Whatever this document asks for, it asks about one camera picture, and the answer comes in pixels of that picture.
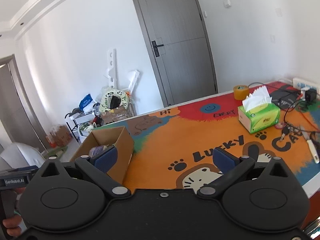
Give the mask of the left hand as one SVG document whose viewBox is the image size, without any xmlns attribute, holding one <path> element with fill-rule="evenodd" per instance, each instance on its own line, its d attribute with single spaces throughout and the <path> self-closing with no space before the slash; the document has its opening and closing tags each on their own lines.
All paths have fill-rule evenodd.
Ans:
<svg viewBox="0 0 320 240">
<path fill-rule="evenodd" d="M 14 215 L 11 218 L 3 220 L 3 225 L 6 228 L 7 234 L 12 237 L 18 237 L 22 233 L 20 224 L 22 222 L 22 217 L 20 215 Z"/>
</svg>

